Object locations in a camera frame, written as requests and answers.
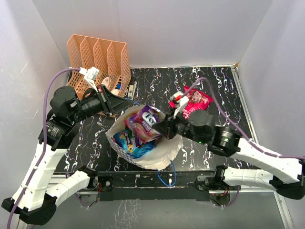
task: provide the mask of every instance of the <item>purple snack bag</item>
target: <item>purple snack bag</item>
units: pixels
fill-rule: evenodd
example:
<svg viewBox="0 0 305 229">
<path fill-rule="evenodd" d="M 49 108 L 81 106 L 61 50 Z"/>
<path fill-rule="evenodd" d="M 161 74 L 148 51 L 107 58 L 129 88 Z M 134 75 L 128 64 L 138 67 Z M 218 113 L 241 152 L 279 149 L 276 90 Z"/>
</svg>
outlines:
<svg viewBox="0 0 305 229">
<path fill-rule="evenodd" d="M 160 133 L 152 128 L 152 125 L 160 121 L 158 112 L 146 105 L 138 112 L 125 120 L 125 124 L 144 143 L 161 137 Z"/>
</svg>

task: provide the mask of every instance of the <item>white cable clip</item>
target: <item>white cable clip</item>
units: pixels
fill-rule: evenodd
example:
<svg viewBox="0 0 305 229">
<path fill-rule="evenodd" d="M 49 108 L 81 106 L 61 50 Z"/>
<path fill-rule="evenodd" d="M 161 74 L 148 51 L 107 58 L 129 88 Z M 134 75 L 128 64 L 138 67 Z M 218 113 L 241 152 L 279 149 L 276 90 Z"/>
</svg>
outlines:
<svg viewBox="0 0 305 229">
<path fill-rule="evenodd" d="M 80 74 L 84 75 L 84 81 L 93 88 L 96 92 L 99 92 L 96 85 L 95 85 L 95 79 L 97 75 L 99 74 L 100 70 L 98 70 L 95 67 L 91 67 L 88 70 L 85 68 L 81 68 Z"/>
<path fill-rule="evenodd" d="M 21 188 L 28 188 L 28 186 L 25 184 L 21 184 Z"/>
<path fill-rule="evenodd" d="M 173 118 L 175 118 L 179 112 L 182 112 L 183 109 L 186 107 L 187 103 L 189 102 L 187 96 L 182 97 L 182 95 L 183 93 L 181 91 L 178 91 L 170 97 L 170 106 L 176 108 L 173 114 Z"/>
</svg>

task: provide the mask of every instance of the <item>snack bag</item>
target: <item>snack bag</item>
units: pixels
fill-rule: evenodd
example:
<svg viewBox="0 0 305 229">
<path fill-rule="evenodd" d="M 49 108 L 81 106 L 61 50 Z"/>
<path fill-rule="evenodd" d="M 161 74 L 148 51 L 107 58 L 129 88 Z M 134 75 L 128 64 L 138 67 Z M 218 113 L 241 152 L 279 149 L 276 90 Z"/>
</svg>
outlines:
<svg viewBox="0 0 305 229">
<path fill-rule="evenodd" d="M 159 112 L 148 105 L 124 120 L 125 125 L 144 143 L 161 137 L 161 134 L 152 128 L 152 125 L 159 121 Z"/>
<path fill-rule="evenodd" d="M 190 87 L 184 86 L 184 90 L 187 91 Z M 205 110 L 213 99 L 205 93 L 192 89 L 187 95 L 189 102 L 183 110 L 183 117 L 188 119 L 190 113 L 196 110 Z"/>
<path fill-rule="evenodd" d="M 177 157 L 178 152 L 183 145 L 182 137 L 180 135 L 176 135 L 173 139 L 161 137 L 158 140 L 155 140 L 154 143 L 156 147 L 149 153 L 145 153 L 140 158 L 136 159 L 132 158 L 132 156 L 127 153 L 124 148 L 119 146 L 113 138 L 116 133 L 122 132 L 126 129 L 124 122 L 125 118 L 134 115 L 135 112 L 138 113 L 144 107 L 144 105 L 140 105 L 128 108 L 124 114 L 117 118 L 111 128 L 106 132 L 106 137 L 112 149 L 117 152 L 119 157 L 123 158 L 127 162 L 143 169 L 162 170 L 167 168 L 171 164 L 171 161 Z M 157 108 L 153 109 L 158 111 L 158 116 L 161 120 L 165 117 L 165 114 L 162 111 L 159 111 Z"/>
<path fill-rule="evenodd" d="M 156 147 L 154 141 L 144 144 L 130 129 L 116 133 L 113 138 L 133 159 L 142 157 Z"/>
</svg>

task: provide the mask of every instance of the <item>wire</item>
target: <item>wire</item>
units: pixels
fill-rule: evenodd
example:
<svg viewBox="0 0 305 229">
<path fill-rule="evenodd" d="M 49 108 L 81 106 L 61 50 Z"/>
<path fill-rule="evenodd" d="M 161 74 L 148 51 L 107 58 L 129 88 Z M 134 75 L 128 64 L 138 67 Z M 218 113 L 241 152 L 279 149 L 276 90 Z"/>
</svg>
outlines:
<svg viewBox="0 0 305 229">
<path fill-rule="evenodd" d="M 240 186 L 238 186 L 238 190 L 237 190 L 237 193 L 236 193 L 236 197 L 235 197 L 235 199 L 232 201 L 232 203 L 230 203 L 230 204 L 228 204 L 228 205 L 225 205 L 225 204 L 223 204 L 223 205 L 220 205 L 219 203 L 217 203 L 214 199 L 211 199 L 211 200 L 213 200 L 213 201 L 215 201 L 216 202 L 216 204 L 218 204 L 218 205 L 216 205 L 216 206 L 218 206 L 218 207 L 221 207 L 222 208 L 222 206 L 224 206 L 224 207 L 229 207 L 229 206 L 232 206 L 236 201 L 237 201 L 237 198 L 238 198 L 238 196 L 239 196 L 239 191 L 240 191 Z"/>
<path fill-rule="evenodd" d="M 239 196 L 239 191 L 240 191 L 240 186 L 238 186 L 238 190 L 237 190 L 237 193 L 236 193 L 236 197 L 235 197 L 235 199 L 233 200 L 233 202 L 232 203 L 230 203 L 230 204 L 228 204 L 228 205 L 225 205 L 226 207 L 229 207 L 229 206 L 232 206 L 236 201 L 237 201 L 237 198 L 238 198 L 238 196 Z"/>
<path fill-rule="evenodd" d="M 93 204 L 97 203 L 97 202 L 99 202 L 99 201 L 96 200 L 96 201 L 92 202 L 92 203 L 89 205 L 89 207 L 91 208 L 91 206 L 92 206 Z"/>
<path fill-rule="evenodd" d="M 214 199 L 210 199 L 210 200 L 214 201 L 216 204 L 218 204 L 219 206 L 221 206 L 216 200 L 214 200 Z"/>
<path fill-rule="evenodd" d="M 44 101 L 43 101 L 43 116 L 42 116 L 42 118 L 43 118 L 43 150 L 42 150 L 41 156 L 39 157 L 39 159 L 36 162 L 34 167 L 39 166 L 39 164 L 42 161 L 44 155 L 46 154 L 46 149 L 47 149 L 47 105 L 48 105 L 48 94 L 49 94 L 49 91 L 51 89 L 51 86 L 52 86 L 53 82 L 55 81 L 55 79 L 58 76 L 60 76 L 62 73 L 69 72 L 69 71 L 79 71 L 79 70 L 80 70 L 80 68 L 68 68 L 68 69 L 61 70 L 55 76 L 53 76 L 53 78 L 50 81 L 50 84 L 49 84 L 49 86 L 46 90 L 46 93 L 45 93 L 45 96 L 44 96 Z M 17 200 L 14 203 L 14 206 L 13 206 L 11 212 L 10 212 L 10 216 L 9 216 L 9 219 L 8 219 L 8 224 L 6 226 L 7 229 L 10 229 L 10 225 L 11 225 L 11 221 L 13 219 L 14 212 L 15 212 L 16 208 L 18 207 L 18 204 L 21 201 L 21 198 L 23 197 L 23 195 L 24 195 L 24 193 L 27 189 L 27 186 L 29 185 L 30 181 L 32 180 L 32 177 L 33 177 L 35 171 L 36 171 L 36 169 L 33 168 L 33 170 L 31 171 L 31 173 L 29 175 L 29 178 L 27 179 L 27 181 L 24 184 L 24 188 L 22 189 L 22 191 L 20 192 Z"/>
<path fill-rule="evenodd" d="M 97 188 L 97 197 L 100 198 L 101 196 L 101 191 L 102 191 L 102 184 L 99 183 L 99 187 Z"/>
<path fill-rule="evenodd" d="M 165 186 L 167 186 L 167 187 L 173 187 L 173 186 L 175 186 L 176 181 L 177 181 L 177 173 L 176 173 L 176 168 L 175 168 L 175 164 L 173 163 L 173 161 L 171 161 L 171 165 L 173 166 L 173 172 L 174 172 L 174 174 L 175 174 L 175 182 L 173 182 L 171 185 L 166 184 L 166 183 L 162 180 L 162 178 L 160 177 L 160 174 L 159 174 L 159 170 L 157 170 L 157 176 L 158 176 L 158 178 L 159 178 L 159 179 L 161 180 L 161 182 L 162 182 Z"/>
<path fill-rule="evenodd" d="M 263 153 L 263 154 L 266 154 L 268 156 L 273 156 L 273 157 L 279 157 L 279 158 L 295 158 L 295 159 L 299 159 L 299 160 L 305 160 L 305 157 L 304 156 L 289 156 L 289 155 L 276 155 L 276 154 L 273 154 L 273 153 L 270 153 L 270 152 L 266 152 L 264 151 L 262 148 L 260 148 L 258 145 L 256 145 L 252 139 L 248 138 L 248 136 L 246 135 L 246 133 L 242 130 L 242 128 L 240 128 L 236 123 L 234 123 L 229 117 L 226 116 L 226 114 L 224 113 L 224 111 L 221 109 L 219 103 L 217 102 L 217 99 L 216 99 L 216 96 L 214 94 L 214 91 L 213 91 L 213 88 L 212 88 L 212 85 L 211 85 L 211 82 L 205 78 L 205 77 L 201 77 L 201 78 L 198 78 L 193 84 L 192 86 L 181 96 L 181 98 L 185 97 L 201 80 L 203 81 L 206 81 L 206 83 L 208 84 L 208 87 L 209 87 L 209 90 L 212 94 L 212 98 L 214 99 L 214 102 L 216 104 L 216 107 L 218 108 L 219 112 L 221 113 L 221 115 L 226 118 L 230 124 L 232 124 L 241 134 L 242 136 L 244 137 L 244 139 L 247 140 L 247 142 L 253 147 L 255 148 L 256 150 L 258 150 L 259 152 Z"/>
<path fill-rule="evenodd" d="M 125 98 L 125 99 L 132 101 L 134 104 L 137 104 L 138 106 L 140 106 L 140 105 L 141 105 L 141 104 L 139 104 L 138 102 L 136 102 L 136 101 L 132 100 L 131 98 Z"/>
<path fill-rule="evenodd" d="M 225 187 L 225 190 L 222 195 L 227 195 L 229 192 L 229 186 Z"/>
</svg>

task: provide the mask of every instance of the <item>white arm link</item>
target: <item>white arm link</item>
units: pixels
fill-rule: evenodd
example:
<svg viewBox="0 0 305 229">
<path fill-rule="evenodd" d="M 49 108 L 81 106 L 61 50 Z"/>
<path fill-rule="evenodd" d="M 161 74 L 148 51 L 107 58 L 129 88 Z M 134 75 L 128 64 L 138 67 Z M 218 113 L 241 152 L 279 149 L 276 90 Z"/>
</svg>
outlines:
<svg viewBox="0 0 305 229">
<path fill-rule="evenodd" d="M 72 176 L 68 177 L 61 183 L 47 189 L 47 194 L 51 197 L 57 197 L 55 202 L 59 206 L 67 198 L 72 196 L 77 191 L 88 186 L 90 177 L 81 171 L 76 171 Z"/>
<path fill-rule="evenodd" d="M 42 154 L 42 149 L 43 144 L 38 143 L 34 159 L 32 160 L 30 168 L 25 175 L 22 185 L 12 197 L 14 200 L 17 200 L 21 191 L 25 187 L 25 183 L 28 180 L 31 171 Z M 23 209 L 26 207 L 29 209 L 29 211 L 32 211 L 42 206 L 48 183 L 56 169 L 57 164 L 66 151 L 67 149 L 57 149 L 55 151 L 51 151 L 51 146 L 47 145 L 46 154 L 44 155 L 40 165 L 36 168 L 34 176 L 27 186 L 25 194 L 19 202 L 19 208 Z"/>
<path fill-rule="evenodd" d="M 250 187 L 264 187 L 275 191 L 269 184 L 273 175 L 261 169 L 238 169 L 228 167 L 224 171 L 224 183 L 229 186 L 246 185 Z"/>
<path fill-rule="evenodd" d="M 238 147 L 240 147 L 241 151 L 230 156 L 231 158 L 248 162 L 273 174 L 287 184 L 299 182 L 297 176 L 302 174 L 302 165 L 298 159 L 268 156 L 253 148 L 244 138 L 239 140 Z M 280 156 L 279 153 L 273 152 L 263 146 L 260 147 L 264 151 Z"/>
</svg>

